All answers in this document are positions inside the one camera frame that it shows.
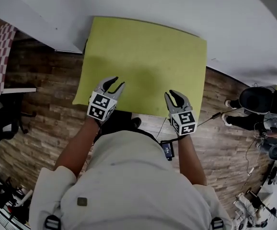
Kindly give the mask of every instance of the black cable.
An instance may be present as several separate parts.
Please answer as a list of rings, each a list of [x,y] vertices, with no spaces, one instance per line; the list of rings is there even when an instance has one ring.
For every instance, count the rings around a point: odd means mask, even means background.
[[[156,139],[159,137],[159,134],[161,133],[162,128],[163,128],[163,126],[164,126],[166,120],[167,120],[167,118],[164,119],[164,122],[163,122],[163,124],[162,124],[162,126],[161,126],[161,128],[160,128],[160,131],[159,131],[159,133],[158,133]]]
[[[239,108],[237,108],[237,109],[233,109],[233,110],[227,111],[227,112],[224,112],[224,113],[233,112],[233,111],[238,110],[238,109],[240,109],[240,108],[241,108],[241,107],[239,107]],[[211,118],[209,118],[209,119],[207,119],[206,121],[202,122],[202,123],[199,124],[198,126],[201,126],[201,125],[204,124],[205,122],[207,122],[207,121],[209,121],[209,120],[211,120],[211,119],[215,119],[215,118],[221,116],[221,115],[224,114],[224,113],[216,113],[216,114],[214,114]]]
[[[262,122],[257,122],[257,123],[255,123],[255,124],[254,124],[254,132],[256,131],[256,129],[255,129],[255,125],[256,125],[256,124],[265,123],[265,122],[267,122],[267,120],[266,120],[266,121],[262,121]],[[271,137],[271,136],[266,136],[266,135],[265,135],[265,138],[277,138],[277,136]]]
[[[209,119],[207,119],[205,122],[207,122],[207,121],[209,121],[209,120],[211,120],[212,119],[212,117],[211,118],[209,118]],[[202,122],[201,124],[199,124],[198,126],[201,126],[201,125],[203,125],[205,122]],[[198,127],[197,126],[197,127]]]
[[[171,140],[161,140],[161,143],[167,143],[167,142],[173,142],[173,141],[177,141],[177,140],[182,140],[184,137],[186,137],[188,135],[185,135],[185,136],[179,136],[175,139],[171,139]]]
[[[276,89],[273,86],[259,86],[256,82],[254,83],[253,86],[254,87],[260,87],[260,88],[265,88],[265,89],[272,88],[274,91],[276,91]]]
[[[238,109],[240,109],[241,107],[238,107],[238,108],[236,108],[236,109],[233,109],[233,110],[230,110],[230,111],[226,111],[226,112],[224,112],[224,113],[229,113],[229,112],[233,112],[233,111],[236,111],[236,110],[238,110]]]
[[[251,176],[252,176],[252,174],[250,174],[250,175],[247,177],[246,181],[244,182],[243,186],[241,187],[241,190],[243,189],[243,187],[245,187],[246,183],[248,182],[248,180],[249,180],[249,178],[250,178]]]

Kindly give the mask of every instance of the person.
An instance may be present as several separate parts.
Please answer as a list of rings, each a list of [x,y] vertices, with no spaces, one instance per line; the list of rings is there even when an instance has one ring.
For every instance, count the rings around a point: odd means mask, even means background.
[[[138,129],[139,119],[127,125],[120,120],[117,130],[110,119],[102,123],[88,116],[54,169],[42,168],[30,206],[31,229],[232,229],[190,135],[178,140],[176,173],[157,140]],[[92,159],[79,178],[92,145]]]
[[[232,109],[241,108],[239,100],[226,100],[225,106]],[[245,117],[235,117],[222,114],[221,119],[226,126],[230,127],[233,125],[246,130],[266,131],[267,137],[277,138],[277,115],[271,113],[266,115],[251,113]]]

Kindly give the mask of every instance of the checkered cloth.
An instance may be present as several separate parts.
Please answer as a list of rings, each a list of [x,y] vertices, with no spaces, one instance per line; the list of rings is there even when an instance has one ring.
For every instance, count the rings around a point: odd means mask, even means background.
[[[0,26],[0,95],[4,89],[6,66],[17,28],[10,24]]]

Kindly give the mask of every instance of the wire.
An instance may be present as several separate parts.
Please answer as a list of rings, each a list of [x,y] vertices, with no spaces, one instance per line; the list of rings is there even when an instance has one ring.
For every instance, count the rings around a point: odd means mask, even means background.
[[[258,163],[258,159],[259,159],[259,156],[260,156],[261,150],[262,150],[262,149],[260,149],[260,150],[259,150],[259,153],[258,153],[257,159],[255,160],[255,163],[254,163],[254,164],[257,164],[257,163]]]
[[[252,175],[248,176],[246,181],[244,182],[243,186],[241,187],[241,190],[243,189],[243,187],[245,187],[246,183],[248,182],[249,178],[251,177]]]
[[[236,109],[233,109],[233,110],[230,110],[230,111],[227,111],[227,112],[224,112],[224,113],[233,112],[233,111],[236,111],[236,110],[239,110],[239,109],[241,109],[241,107],[238,107],[238,108],[236,108]]]
[[[245,158],[246,158],[246,160],[247,160],[247,167],[246,167],[247,174],[249,174],[249,172],[248,172],[249,160],[247,159],[247,153],[248,153],[250,147],[251,147],[251,146],[253,145],[253,143],[255,142],[255,139],[256,139],[256,138],[254,138],[254,140],[252,141],[252,143],[250,144],[249,148],[247,149],[247,151],[246,151],[246,153],[245,153]]]
[[[261,87],[261,88],[265,88],[265,89],[272,88],[274,91],[276,91],[276,89],[273,86],[259,86],[256,82],[253,84],[253,86],[254,87]]]
[[[227,112],[224,112],[224,113],[233,112],[233,111],[238,110],[238,109],[240,109],[240,108],[241,108],[241,107],[236,108],[236,109],[233,109],[233,110],[230,110],[230,111],[227,111]],[[211,120],[211,119],[215,119],[215,118],[217,118],[218,116],[221,116],[221,115],[224,114],[224,113],[216,113],[216,114],[214,114],[211,118],[209,118],[209,119],[207,119],[206,121],[202,122],[202,123],[199,124],[198,126],[201,126],[201,125],[203,125],[204,123],[206,123],[207,121],[209,121],[209,120]]]
[[[164,126],[166,120],[167,120],[167,118],[165,118],[165,120],[164,120],[164,122],[163,122],[163,124],[162,124],[162,126],[161,126],[161,128],[160,128],[160,131],[159,131],[159,133],[158,133],[158,135],[157,135],[157,137],[156,137],[156,139],[158,138],[159,134],[161,133],[161,130],[162,130],[162,128],[163,128],[163,126]]]
[[[167,143],[167,142],[173,142],[173,141],[178,141],[178,140],[182,140],[184,137],[186,137],[187,135],[185,136],[178,136],[177,138],[175,139],[171,139],[171,140],[161,140],[161,143]]]
[[[207,119],[205,122],[202,122],[201,124],[199,124],[198,126],[201,126],[201,125],[203,125],[204,123],[206,123],[207,121],[209,121],[209,120],[211,120],[212,118],[209,118],[209,119]]]
[[[257,136],[255,135],[255,133],[256,133],[255,126],[256,126],[257,124],[260,124],[260,123],[265,123],[266,121],[263,121],[263,122],[257,122],[257,123],[255,123],[255,124],[254,124],[254,137],[255,137],[256,139],[277,138],[277,136],[275,136],[275,137],[270,137],[270,136],[265,136],[265,137],[257,137]]]

